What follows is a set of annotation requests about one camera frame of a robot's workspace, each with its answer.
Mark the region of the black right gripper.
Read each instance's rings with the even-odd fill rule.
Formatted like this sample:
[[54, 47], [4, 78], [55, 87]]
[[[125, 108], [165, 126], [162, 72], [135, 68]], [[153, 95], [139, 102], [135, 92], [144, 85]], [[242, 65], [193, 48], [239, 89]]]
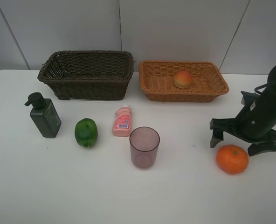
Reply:
[[244, 107], [235, 118], [212, 119], [210, 147], [224, 141], [224, 132], [252, 143], [248, 155], [276, 152], [276, 87], [268, 86], [261, 94], [242, 91]]

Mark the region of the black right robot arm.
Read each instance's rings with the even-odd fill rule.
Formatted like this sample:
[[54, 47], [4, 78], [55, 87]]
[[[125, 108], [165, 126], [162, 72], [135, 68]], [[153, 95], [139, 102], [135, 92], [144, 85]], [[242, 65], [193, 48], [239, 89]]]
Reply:
[[270, 71], [267, 83], [254, 93], [242, 91], [243, 108], [235, 118], [212, 119], [210, 147], [214, 148], [228, 133], [250, 143], [248, 155], [276, 152], [276, 66]]

